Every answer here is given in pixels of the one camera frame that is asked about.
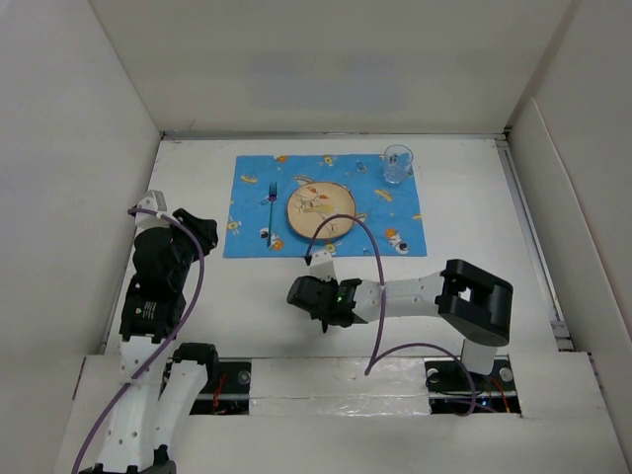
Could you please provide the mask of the blue space-print cloth placemat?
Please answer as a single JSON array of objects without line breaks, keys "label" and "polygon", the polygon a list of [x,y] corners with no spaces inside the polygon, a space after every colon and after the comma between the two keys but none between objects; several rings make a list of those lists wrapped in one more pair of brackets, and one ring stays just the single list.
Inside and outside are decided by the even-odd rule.
[{"label": "blue space-print cloth placemat", "polygon": [[[223,255],[229,259],[295,258],[307,249],[335,257],[423,257],[423,215],[414,176],[400,184],[383,178],[378,154],[243,155],[235,162]],[[267,247],[269,186],[277,183],[272,245]],[[289,227],[286,206],[300,186],[332,182],[355,198],[355,215],[322,221],[311,238]]]}]

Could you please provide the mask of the iridescent fork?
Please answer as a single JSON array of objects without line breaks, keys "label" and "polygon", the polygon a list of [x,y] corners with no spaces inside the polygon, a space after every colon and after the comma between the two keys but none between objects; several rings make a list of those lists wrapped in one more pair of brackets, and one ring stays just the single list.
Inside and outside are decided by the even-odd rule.
[{"label": "iridescent fork", "polygon": [[268,222],[268,239],[267,239],[268,248],[270,248],[272,245],[274,206],[275,206],[276,200],[277,200],[277,183],[271,182],[269,186],[269,195],[268,195],[268,201],[270,203],[269,222]]}]

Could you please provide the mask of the round bird-painted plate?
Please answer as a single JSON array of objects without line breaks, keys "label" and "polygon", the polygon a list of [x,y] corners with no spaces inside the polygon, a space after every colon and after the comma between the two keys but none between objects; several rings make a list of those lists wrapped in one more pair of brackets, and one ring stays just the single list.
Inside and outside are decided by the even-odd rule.
[{"label": "round bird-painted plate", "polygon": [[300,186],[287,200],[286,216],[290,229],[311,238],[320,223],[338,214],[356,214],[351,191],[337,183],[314,182]]}]

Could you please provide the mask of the clear plastic cup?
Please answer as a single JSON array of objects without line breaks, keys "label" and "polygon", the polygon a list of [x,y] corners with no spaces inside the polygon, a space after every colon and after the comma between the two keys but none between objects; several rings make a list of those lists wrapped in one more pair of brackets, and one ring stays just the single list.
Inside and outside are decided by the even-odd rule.
[{"label": "clear plastic cup", "polygon": [[401,144],[388,146],[383,154],[383,178],[389,184],[400,184],[412,173],[414,153]]}]

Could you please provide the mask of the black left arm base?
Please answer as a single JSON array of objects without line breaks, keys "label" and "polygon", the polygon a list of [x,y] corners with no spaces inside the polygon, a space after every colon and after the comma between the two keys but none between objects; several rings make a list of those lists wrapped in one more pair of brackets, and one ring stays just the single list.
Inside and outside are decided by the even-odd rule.
[{"label": "black left arm base", "polygon": [[221,358],[213,378],[197,395],[191,415],[248,415],[252,362],[244,358]]}]

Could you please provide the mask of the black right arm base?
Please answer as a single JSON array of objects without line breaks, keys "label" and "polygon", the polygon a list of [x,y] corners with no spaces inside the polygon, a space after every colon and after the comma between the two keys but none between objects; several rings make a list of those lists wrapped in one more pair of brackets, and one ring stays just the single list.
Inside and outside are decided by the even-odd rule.
[{"label": "black right arm base", "polygon": [[514,371],[506,356],[496,358],[489,375],[471,373],[473,384],[451,358],[428,358],[425,369],[432,415],[465,415],[473,395],[473,414],[521,414]]}]

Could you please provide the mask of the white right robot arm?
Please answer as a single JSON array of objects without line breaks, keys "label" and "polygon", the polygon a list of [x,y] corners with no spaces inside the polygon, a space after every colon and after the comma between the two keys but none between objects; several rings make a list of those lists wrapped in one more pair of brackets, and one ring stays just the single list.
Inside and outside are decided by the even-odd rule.
[{"label": "white right robot arm", "polygon": [[466,261],[452,259],[440,272],[385,283],[336,279],[326,252],[310,257],[308,267],[290,287],[288,304],[323,329],[376,323],[382,330],[387,318],[438,317],[464,338],[456,376],[467,388],[491,379],[498,349],[510,342],[514,287]]}]

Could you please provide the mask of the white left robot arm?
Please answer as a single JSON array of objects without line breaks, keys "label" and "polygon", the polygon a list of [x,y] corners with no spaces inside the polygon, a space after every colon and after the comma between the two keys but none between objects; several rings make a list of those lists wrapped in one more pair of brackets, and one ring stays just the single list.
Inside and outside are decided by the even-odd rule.
[{"label": "white left robot arm", "polygon": [[217,246],[217,223],[179,208],[171,214],[137,205],[136,219],[151,227],[135,238],[134,274],[120,317],[119,387],[90,428],[72,470],[82,461],[100,427],[107,429],[90,473],[174,473],[177,428],[200,393],[219,382],[215,345],[182,343],[176,338],[201,293],[184,297],[191,266],[204,264]]}]

